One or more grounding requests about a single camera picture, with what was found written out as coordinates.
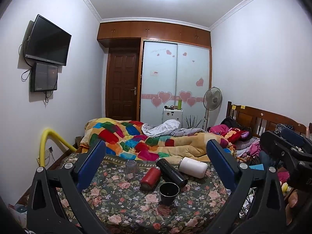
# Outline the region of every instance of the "wooden cabinet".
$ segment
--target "wooden cabinet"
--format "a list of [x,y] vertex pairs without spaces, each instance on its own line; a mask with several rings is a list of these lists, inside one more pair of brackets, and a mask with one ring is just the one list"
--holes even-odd
[[196,42],[199,45],[211,46],[210,32],[196,29]]
[[166,23],[149,22],[149,27],[147,29],[147,37],[164,39],[165,31],[166,31]]
[[162,22],[121,21],[101,23],[97,39],[111,38],[151,38],[211,46],[209,31]]
[[147,37],[147,29],[149,22],[147,21],[132,21],[130,26],[130,37],[144,38]]

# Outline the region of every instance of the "electric fan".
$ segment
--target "electric fan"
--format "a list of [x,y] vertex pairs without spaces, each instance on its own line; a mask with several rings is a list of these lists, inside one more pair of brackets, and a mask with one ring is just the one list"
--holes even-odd
[[217,87],[212,87],[208,91],[206,91],[203,101],[204,107],[206,108],[205,118],[202,124],[203,129],[205,122],[206,122],[205,130],[207,129],[209,111],[217,109],[221,104],[221,101],[222,101],[222,93],[220,89],[218,89]]

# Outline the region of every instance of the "white wall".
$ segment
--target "white wall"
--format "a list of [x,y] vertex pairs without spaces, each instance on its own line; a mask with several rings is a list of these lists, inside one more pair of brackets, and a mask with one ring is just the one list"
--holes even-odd
[[106,94],[106,71],[107,71],[107,60],[108,60],[108,50],[109,48],[103,47],[104,51],[104,61],[103,61],[103,73],[102,73],[102,117],[105,115],[105,94]]
[[[44,95],[29,93],[29,81],[21,81],[27,65],[18,53],[37,14],[72,35],[67,66],[60,67],[58,89],[46,106]],[[83,0],[13,0],[0,19],[0,195],[5,203],[14,204],[31,185],[45,128],[73,144],[85,123],[101,116],[104,52],[96,40],[98,28]],[[62,151],[51,140],[50,146],[59,158]]]
[[217,124],[228,101],[312,121],[312,24],[297,0],[253,0],[211,42],[212,85],[223,95]]

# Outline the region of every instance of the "metal bolt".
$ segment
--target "metal bolt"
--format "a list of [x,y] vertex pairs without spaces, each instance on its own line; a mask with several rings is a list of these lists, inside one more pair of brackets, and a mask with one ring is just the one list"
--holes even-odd
[[37,172],[41,173],[42,171],[43,171],[43,167],[42,167],[42,166],[39,166],[39,167],[37,168]]
[[246,165],[245,163],[241,163],[239,167],[242,168],[243,170],[246,170],[248,168],[248,165]]
[[276,172],[276,169],[274,168],[274,167],[269,167],[269,171],[271,172],[271,173],[275,173]]
[[64,166],[65,166],[65,169],[70,169],[73,167],[73,164],[72,163],[66,163]]

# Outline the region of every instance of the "ceiling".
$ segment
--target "ceiling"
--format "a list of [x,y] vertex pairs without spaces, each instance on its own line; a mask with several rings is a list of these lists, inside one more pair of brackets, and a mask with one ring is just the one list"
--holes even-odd
[[90,0],[102,21],[129,17],[170,19],[211,27],[243,0]]

